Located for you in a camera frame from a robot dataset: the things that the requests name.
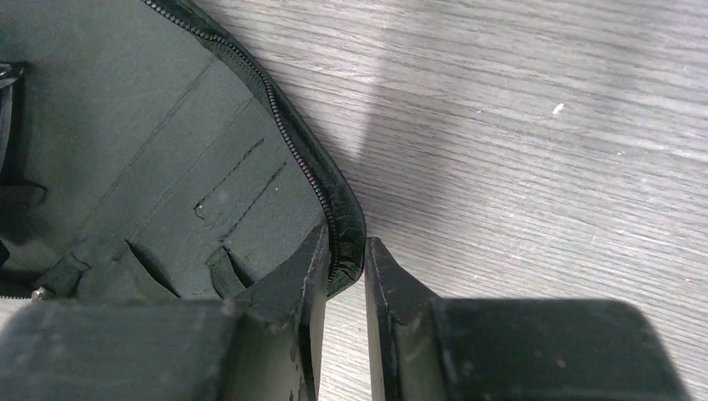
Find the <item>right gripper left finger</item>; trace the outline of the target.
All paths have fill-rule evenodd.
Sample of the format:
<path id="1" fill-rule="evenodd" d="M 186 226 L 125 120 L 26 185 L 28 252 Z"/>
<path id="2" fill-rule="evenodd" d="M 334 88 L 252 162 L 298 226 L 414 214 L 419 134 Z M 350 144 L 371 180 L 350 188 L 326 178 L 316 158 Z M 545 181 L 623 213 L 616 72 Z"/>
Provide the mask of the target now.
<path id="1" fill-rule="evenodd" d="M 329 262 L 322 225 L 236 297 L 30 304 L 1 333 L 1 397 L 314 400 Z"/>

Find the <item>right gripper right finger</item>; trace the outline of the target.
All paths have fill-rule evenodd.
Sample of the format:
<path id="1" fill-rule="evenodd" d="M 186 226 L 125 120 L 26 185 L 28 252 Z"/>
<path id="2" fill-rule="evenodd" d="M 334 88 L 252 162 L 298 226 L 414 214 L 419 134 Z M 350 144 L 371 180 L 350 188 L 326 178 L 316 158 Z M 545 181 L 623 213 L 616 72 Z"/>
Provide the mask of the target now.
<path id="1" fill-rule="evenodd" d="M 606 299 L 440 297 L 367 240 L 375 400 L 687 400 L 656 331 Z"/>

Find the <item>black zipper tool case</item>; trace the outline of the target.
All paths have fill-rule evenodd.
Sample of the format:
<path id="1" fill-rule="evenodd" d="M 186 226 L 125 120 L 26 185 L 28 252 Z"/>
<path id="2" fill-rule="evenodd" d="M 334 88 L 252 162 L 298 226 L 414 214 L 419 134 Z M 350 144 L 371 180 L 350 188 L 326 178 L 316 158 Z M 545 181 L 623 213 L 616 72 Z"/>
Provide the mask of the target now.
<path id="1" fill-rule="evenodd" d="M 327 293 L 363 270 L 342 173 L 274 79 L 191 1 L 4 1 L 25 64 L 1 275 L 56 297 L 233 297 L 326 226 Z"/>

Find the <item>black hair clip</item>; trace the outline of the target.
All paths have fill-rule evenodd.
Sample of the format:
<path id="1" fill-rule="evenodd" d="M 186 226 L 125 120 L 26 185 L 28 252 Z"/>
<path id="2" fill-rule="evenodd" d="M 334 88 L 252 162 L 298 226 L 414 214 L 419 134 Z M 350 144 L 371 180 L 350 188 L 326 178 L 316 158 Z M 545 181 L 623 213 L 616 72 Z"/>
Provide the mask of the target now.
<path id="1" fill-rule="evenodd" d="M 18 147 L 18 97 L 22 92 L 25 64 L 1 62 L 1 185 L 12 181 Z"/>

